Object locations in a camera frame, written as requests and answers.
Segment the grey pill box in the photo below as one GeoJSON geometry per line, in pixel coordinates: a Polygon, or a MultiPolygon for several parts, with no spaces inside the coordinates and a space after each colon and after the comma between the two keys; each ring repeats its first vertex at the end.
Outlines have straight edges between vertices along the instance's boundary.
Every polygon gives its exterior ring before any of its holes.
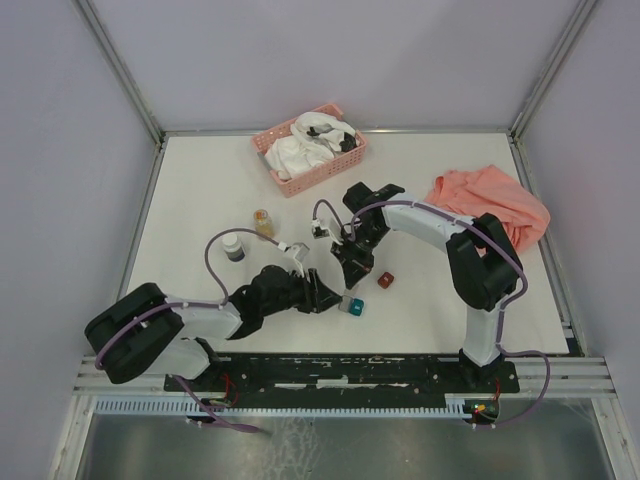
{"type": "Polygon", "coordinates": [[[338,309],[342,312],[349,313],[351,310],[351,304],[353,303],[353,298],[348,295],[343,295],[341,297],[341,302],[338,305],[338,309]]]}

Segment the teal pill box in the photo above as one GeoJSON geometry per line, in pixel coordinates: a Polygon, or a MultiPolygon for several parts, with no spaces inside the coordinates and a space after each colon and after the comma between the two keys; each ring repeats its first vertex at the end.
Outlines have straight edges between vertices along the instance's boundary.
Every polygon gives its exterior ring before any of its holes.
{"type": "Polygon", "coordinates": [[[352,316],[359,317],[364,311],[365,302],[359,298],[353,298],[348,305],[348,313],[352,316]]]}

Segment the glass pill bottle yellow pills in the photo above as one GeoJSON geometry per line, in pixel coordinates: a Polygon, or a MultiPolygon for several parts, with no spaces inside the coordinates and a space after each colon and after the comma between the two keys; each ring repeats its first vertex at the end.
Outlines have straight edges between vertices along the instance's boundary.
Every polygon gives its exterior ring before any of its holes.
{"type": "Polygon", "coordinates": [[[270,239],[274,238],[275,236],[274,224],[271,216],[266,210],[264,209],[256,210],[253,214],[253,220],[254,220],[254,228],[257,232],[259,232],[260,234],[270,239]]]}

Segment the white bottle cap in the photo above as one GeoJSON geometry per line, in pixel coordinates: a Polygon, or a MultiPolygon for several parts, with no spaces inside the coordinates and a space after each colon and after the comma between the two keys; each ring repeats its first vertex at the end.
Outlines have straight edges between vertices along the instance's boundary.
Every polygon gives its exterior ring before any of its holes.
{"type": "Polygon", "coordinates": [[[229,261],[240,262],[245,258],[243,243],[236,233],[223,235],[222,246],[229,261]]]}

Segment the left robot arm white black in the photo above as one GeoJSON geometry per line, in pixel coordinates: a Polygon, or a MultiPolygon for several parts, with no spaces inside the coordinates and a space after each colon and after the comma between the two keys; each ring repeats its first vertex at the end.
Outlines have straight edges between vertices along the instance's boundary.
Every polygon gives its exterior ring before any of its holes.
{"type": "Polygon", "coordinates": [[[223,305],[167,296],[145,283],[92,319],[84,334],[96,367],[114,384],[161,373],[209,390],[221,378],[212,359],[215,343],[244,339],[276,313],[320,314],[341,301],[314,268],[301,274],[268,265],[223,305]]]}

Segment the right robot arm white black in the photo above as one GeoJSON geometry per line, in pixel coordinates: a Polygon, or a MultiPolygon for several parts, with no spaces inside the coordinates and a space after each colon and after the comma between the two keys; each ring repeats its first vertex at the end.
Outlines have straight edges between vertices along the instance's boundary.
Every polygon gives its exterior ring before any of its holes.
{"type": "Polygon", "coordinates": [[[454,289],[467,306],[466,334],[458,368],[467,389],[481,391],[495,379],[494,363],[506,306],[528,288],[522,263],[500,220],[484,213],[465,217],[420,202],[397,185],[378,191],[359,182],[342,199],[353,214],[331,247],[345,286],[355,287],[374,266],[374,248],[399,231],[447,256],[454,289]]]}

